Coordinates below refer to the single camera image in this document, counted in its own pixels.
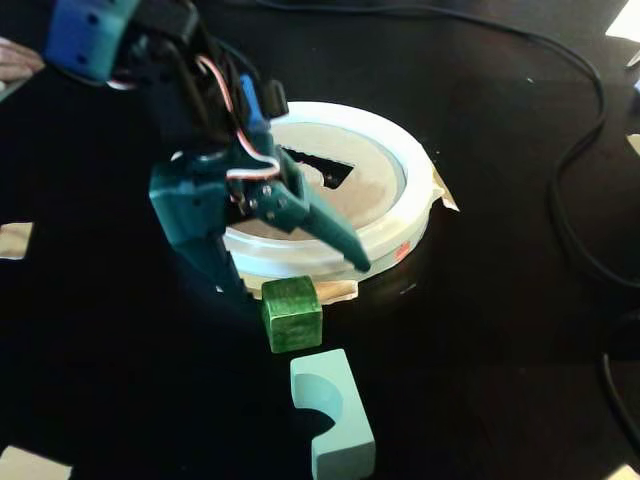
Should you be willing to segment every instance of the black table surface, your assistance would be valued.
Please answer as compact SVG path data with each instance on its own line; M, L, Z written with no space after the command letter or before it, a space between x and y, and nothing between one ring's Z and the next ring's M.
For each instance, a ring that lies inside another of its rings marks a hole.
M637 45L604 36L624 3L439 4L552 35L600 69L609 120L564 194L593 251L636 275L640 162L625 135L639 128L638 73L622 67ZM288 364L344 348L374 478L595 480L638 466L594 363L638 295L573 268L544 202L553 162L595 116L583 76L533 43L439 17L200 7L290 100L406 128L461 213L436 205L404 263L327 308L321 349L274 356L169 250L137 97L46 71L0 105L0 219L36 222L27 258L0 264L0 438L78 478L310 478L311 438L329 423L292 407ZM47 22L42 3L0 2L2 36L42 49ZM614 372L637 415L639 371Z

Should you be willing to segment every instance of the light blue block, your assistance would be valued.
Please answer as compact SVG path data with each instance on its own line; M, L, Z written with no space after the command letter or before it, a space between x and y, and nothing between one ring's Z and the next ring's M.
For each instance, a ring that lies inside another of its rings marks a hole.
M331 417L333 428L311 441L314 480L356 480L373 474L376 444L344 350L291 361L296 408Z

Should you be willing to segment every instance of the white circular base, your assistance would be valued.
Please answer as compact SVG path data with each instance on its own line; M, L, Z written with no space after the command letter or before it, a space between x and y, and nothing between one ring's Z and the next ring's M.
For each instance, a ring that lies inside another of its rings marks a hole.
M422 238L431 204L443 193L422 145L393 122L344 105L292 102L289 114L274 125L296 123L336 126L377 142L401 166L406 185L390 210L357 230L372 264L366 273L355 270L342 254L319 240L271 240L228 228L224 242L247 288L256 291L265 281L302 275L314 281L360 281L402 261Z

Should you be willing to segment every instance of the green cube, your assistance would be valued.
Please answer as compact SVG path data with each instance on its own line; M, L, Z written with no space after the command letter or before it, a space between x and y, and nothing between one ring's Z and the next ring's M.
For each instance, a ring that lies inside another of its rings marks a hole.
M322 305L309 277L264 283L262 318L273 353L317 347L322 343Z

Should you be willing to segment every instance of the robotic arm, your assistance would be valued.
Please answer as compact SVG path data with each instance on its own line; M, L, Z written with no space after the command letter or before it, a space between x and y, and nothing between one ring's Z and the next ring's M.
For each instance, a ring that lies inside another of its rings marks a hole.
M253 217L301 228L370 268L353 227L273 143L269 121L288 112L280 83L211 37L188 0L58 0L46 57L79 80L145 97L166 152L149 197L169 243L218 292L252 304L222 236Z

